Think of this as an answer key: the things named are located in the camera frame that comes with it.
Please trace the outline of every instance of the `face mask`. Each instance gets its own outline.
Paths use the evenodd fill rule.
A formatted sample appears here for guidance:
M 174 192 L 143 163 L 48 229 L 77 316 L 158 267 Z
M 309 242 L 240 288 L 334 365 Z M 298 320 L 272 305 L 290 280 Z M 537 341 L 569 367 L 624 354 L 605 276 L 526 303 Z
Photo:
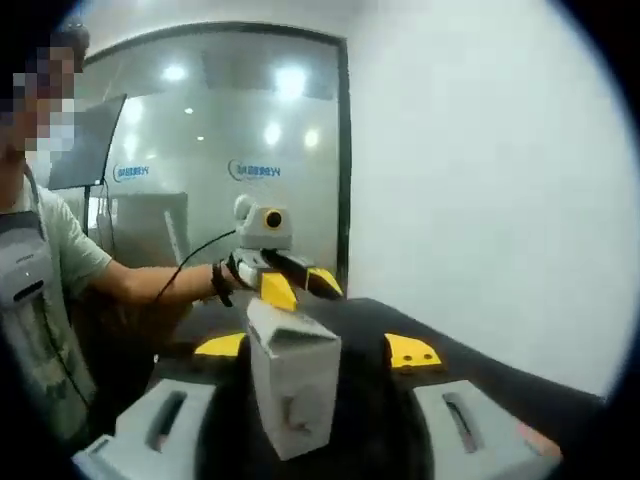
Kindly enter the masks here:
M 33 177 L 43 187 L 49 185 L 53 163 L 73 148 L 75 140 L 74 104 L 72 99 L 62 101 L 62 111 L 49 117 L 49 136 L 36 141 L 35 151 L 26 153 L 27 164 Z

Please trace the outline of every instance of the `hand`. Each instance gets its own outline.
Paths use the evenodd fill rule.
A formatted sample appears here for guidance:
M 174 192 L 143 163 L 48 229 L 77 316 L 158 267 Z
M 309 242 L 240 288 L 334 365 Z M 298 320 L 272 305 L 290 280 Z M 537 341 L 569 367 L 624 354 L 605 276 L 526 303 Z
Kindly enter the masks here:
M 241 256 L 232 252 L 226 260 L 220 262 L 222 276 L 234 289 L 255 290 L 257 288 L 256 272 L 249 268 Z

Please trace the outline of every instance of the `black strap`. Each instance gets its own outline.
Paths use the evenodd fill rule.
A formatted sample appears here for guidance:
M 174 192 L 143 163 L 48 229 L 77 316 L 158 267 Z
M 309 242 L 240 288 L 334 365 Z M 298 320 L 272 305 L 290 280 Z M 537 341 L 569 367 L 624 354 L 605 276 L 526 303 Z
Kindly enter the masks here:
M 224 279 L 222 275 L 222 270 L 220 269 L 220 265 L 214 265 L 212 268 L 213 275 L 211 276 L 211 284 L 215 289 L 218 297 L 220 297 L 220 301 L 225 307 L 233 307 L 233 303 L 229 300 L 229 295 L 233 293 L 233 290 Z
M 238 265 L 236 264 L 236 259 L 234 258 L 233 253 L 229 255 L 229 259 L 227 260 L 227 268 L 229 269 L 229 272 L 231 273 L 233 278 L 235 278 L 236 282 L 238 282 L 240 285 L 242 285 L 243 288 L 246 288 L 247 290 L 251 289 L 251 287 L 247 285 L 244 280 L 242 280 L 242 278 L 240 278 Z

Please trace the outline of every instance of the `black table surface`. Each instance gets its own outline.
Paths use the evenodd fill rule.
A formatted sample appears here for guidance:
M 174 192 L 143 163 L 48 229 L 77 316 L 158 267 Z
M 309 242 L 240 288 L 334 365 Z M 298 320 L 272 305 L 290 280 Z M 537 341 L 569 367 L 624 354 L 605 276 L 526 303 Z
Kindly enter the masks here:
M 176 329 L 176 345 L 192 352 L 207 339 L 244 331 L 247 302 L 241 299 L 234 308 L 217 303 L 196 307 Z M 581 437 L 603 406 L 595 395 L 509 367 L 375 300 L 327 302 L 309 298 L 303 302 L 302 310 L 339 335 L 350 351 L 371 362 L 381 358 L 385 333 L 424 340 L 436 350 L 446 367 L 445 378 L 438 377 L 437 382 L 471 381 L 563 450 Z M 192 360 L 185 358 L 161 358 L 150 385 L 161 378 L 187 380 L 193 374 L 192 364 Z

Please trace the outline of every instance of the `black monitor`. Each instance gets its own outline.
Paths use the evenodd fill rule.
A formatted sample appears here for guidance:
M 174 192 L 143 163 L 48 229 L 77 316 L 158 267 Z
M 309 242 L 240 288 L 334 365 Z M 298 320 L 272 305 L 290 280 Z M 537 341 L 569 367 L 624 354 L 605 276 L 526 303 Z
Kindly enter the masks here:
M 104 183 L 111 140 L 126 98 L 122 95 L 75 114 L 73 147 L 53 162 L 49 190 Z

